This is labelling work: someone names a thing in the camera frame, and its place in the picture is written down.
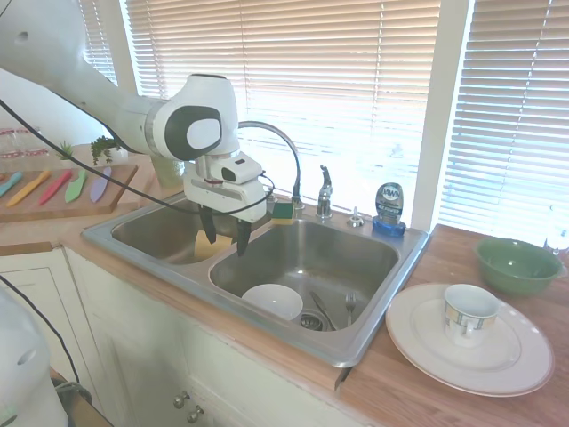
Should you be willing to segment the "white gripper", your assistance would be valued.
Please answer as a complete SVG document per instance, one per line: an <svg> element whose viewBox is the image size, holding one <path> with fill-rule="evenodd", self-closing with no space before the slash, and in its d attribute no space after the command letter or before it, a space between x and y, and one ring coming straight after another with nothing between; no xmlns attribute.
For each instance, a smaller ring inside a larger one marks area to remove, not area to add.
<svg viewBox="0 0 569 427"><path fill-rule="evenodd" d="M213 221L213 211L221 213L249 207L244 211L232 213L237 219L237 254L243 256L251 236L251 223L260 220L267 212L266 193L263 185L257 180L244 184L223 181L211 184L199 177L194 171L186 171L183 177L184 193L188 200L199 204L199 216L204 233L210 244L217 240L217 232Z"/></svg>

